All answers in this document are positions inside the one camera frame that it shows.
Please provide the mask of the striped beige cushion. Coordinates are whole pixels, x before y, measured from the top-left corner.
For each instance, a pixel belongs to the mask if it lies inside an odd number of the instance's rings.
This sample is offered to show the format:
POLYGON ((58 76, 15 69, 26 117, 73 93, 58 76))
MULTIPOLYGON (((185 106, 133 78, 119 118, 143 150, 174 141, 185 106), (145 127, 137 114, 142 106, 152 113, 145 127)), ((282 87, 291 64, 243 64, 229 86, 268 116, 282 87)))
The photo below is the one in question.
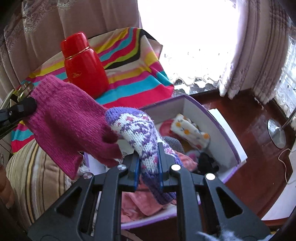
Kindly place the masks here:
POLYGON ((15 194, 16 220, 25 230, 70 186, 64 172, 35 140, 12 156, 6 176, 15 194))

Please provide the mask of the fruit print cloth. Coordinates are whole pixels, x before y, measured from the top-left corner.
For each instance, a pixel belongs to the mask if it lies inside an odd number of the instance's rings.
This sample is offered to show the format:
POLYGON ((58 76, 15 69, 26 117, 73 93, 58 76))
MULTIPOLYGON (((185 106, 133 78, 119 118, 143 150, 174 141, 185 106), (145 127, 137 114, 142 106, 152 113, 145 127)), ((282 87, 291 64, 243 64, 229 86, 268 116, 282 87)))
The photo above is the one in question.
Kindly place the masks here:
POLYGON ((200 131, 195 123, 180 113, 173 119, 170 130, 195 149, 203 150, 210 144, 210 135, 200 131))

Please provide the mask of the pink knitted cloth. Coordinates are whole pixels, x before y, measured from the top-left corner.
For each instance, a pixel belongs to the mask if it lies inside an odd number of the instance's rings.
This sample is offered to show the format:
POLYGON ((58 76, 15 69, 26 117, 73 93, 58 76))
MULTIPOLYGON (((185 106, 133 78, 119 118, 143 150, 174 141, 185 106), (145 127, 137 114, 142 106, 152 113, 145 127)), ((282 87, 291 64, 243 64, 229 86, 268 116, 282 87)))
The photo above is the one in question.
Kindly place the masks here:
POLYGON ((169 205, 159 204, 140 178, 136 192, 123 192, 121 203, 121 223, 141 220, 152 216, 169 205))

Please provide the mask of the white box lid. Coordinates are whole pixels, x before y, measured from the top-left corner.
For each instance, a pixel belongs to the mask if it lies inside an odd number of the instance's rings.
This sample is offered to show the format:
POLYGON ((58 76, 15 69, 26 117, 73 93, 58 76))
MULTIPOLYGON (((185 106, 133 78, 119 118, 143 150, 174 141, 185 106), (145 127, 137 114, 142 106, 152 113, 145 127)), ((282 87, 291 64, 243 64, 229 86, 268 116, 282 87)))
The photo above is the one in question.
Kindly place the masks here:
POLYGON ((222 126, 227 136, 230 138, 232 144, 238 152, 238 156, 240 158, 241 165, 244 165, 247 160, 247 154, 243 149, 243 146, 240 144, 236 134, 233 132, 232 128, 229 126, 225 118, 222 116, 220 111, 216 108, 209 110, 210 114, 218 121, 218 123, 222 126))

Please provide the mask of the chrome floor lamp stand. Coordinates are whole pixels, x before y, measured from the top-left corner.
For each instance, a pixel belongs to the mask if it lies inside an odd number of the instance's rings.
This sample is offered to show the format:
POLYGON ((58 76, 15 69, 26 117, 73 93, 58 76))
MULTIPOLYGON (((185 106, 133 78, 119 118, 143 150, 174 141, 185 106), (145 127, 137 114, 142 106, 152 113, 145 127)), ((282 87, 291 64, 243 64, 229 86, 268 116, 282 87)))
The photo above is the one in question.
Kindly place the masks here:
POLYGON ((288 117, 286 122, 281 126, 276 120, 272 118, 267 121, 267 130, 268 130, 269 137, 274 143, 274 145, 279 149, 283 149, 286 146, 287 138, 285 136, 284 129, 286 126, 292 123, 292 120, 295 117, 295 113, 296 113, 296 109, 293 110, 293 112, 288 117))

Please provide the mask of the purple white cardboard box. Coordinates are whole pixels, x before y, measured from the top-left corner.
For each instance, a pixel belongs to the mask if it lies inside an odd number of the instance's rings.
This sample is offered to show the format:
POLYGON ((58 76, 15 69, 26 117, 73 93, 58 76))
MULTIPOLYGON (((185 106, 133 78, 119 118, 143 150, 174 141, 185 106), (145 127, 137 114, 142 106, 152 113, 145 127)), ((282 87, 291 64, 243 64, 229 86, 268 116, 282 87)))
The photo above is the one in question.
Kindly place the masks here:
MULTIPOLYGON (((212 156, 219 166, 220 169, 216 175, 223 183, 226 183, 240 168, 241 162, 238 152, 222 126, 203 105, 192 97, 188 95, 176 96, 140 109, 145 111, 154 120, 158 130, 164 121, 173 119, 180 113, 194 122, 199 130, 208 133, 211 137, 210 144, 204 151, 212 156)), ((176 216, 177 207, 169 204, 167 208, 152 216, 137 221, 122 223, 121 228, 123 230, 129 230, 176 216)))

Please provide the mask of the red thermos bottle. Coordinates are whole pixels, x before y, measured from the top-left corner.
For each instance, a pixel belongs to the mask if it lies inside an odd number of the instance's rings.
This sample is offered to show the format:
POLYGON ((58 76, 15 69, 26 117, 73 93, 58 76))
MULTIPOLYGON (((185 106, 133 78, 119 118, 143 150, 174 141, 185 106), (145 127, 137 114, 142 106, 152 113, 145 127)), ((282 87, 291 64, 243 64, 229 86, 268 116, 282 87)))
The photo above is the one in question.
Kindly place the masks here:
POLYGON ((93 99, 97 99, 108 90, 105 69, 83 32, 77 32, 63 40, 61 50, 69 82, 93 99))

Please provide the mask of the magenta knitted glove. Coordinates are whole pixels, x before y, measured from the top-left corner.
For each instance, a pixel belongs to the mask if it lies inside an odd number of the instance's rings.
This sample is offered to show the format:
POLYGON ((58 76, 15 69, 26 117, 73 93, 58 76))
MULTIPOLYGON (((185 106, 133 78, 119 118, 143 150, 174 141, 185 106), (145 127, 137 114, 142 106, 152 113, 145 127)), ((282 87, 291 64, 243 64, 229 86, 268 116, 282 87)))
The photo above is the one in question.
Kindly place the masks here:
POLYGON ((86 92, 53 75, 31 92, 36 111, 24 118, 38 145, 71 179, 82 163, 82 152, 108 168, 122 157, 117 135, 105 120, 106 108, 86 92))

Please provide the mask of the purple white knitted sock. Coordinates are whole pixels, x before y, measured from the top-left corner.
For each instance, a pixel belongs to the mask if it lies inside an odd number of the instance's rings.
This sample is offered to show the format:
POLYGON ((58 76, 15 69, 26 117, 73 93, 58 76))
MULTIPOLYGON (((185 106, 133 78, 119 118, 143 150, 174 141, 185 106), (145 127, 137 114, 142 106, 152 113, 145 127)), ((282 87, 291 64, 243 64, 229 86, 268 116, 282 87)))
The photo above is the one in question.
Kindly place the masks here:
POLYGON ((174 192, 165 193, 161 190, 158 143, 163 144, 165 153, 174 158, 175 164, 183 164, 175 151, 161 138, 150 116, 136 108, 115 107, 106 111, 105 118, 112 131, 123 137, 138 153, 142 181, 156 201, 166 205, 175 200, 174 192))

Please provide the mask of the grey checkered cloth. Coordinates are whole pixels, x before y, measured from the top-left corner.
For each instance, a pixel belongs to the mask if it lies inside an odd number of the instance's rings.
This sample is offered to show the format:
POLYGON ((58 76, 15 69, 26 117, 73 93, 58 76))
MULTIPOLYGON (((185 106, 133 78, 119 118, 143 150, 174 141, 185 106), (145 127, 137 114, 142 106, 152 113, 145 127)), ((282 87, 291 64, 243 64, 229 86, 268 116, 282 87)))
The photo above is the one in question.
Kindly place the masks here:
POLYGON ((179 140, 174 137, 164 136, 162 137, 165 142, 169 144, 169 146, 176 152, 185 154, 183 146, 179 140))

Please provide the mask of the white lace curtain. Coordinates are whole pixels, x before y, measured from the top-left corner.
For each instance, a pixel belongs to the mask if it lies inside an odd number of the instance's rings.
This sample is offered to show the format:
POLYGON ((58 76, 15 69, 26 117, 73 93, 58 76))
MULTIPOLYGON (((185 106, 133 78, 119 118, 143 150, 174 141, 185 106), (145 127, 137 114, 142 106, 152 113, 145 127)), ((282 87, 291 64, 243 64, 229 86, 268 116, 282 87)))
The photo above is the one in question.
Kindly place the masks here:
POLYGON ((241 90, 251 89, 265 105, 280 85, 291 19, 279 1, 234 1, 234 8, 236 43, 219 80, 219 93, 233 99, 241 90))

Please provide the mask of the striped colourful blanket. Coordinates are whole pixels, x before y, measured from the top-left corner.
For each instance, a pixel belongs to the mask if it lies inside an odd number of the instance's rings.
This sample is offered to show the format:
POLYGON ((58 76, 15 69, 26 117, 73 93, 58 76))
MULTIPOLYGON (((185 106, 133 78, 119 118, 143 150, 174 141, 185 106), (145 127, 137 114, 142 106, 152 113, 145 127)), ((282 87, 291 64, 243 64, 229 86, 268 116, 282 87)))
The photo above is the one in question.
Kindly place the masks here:
POLYGON ((174 86, 159 62, 162 45, 140 28, 122 28, 89 41, 109 86, 96 101, 110 108, 141 108, 171 97, 174 86))

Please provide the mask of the beige embroidered curtain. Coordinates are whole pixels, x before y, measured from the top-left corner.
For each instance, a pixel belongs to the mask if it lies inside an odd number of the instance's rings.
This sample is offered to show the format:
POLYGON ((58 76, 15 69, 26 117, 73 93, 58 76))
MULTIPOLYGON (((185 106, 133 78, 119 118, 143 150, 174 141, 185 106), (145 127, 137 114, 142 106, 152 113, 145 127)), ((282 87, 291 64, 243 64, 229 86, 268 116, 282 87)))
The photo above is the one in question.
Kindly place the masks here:
POLYGON ((141 26, 137 1, 1 1, 1 98, 59 53, 70 35, 141 26))

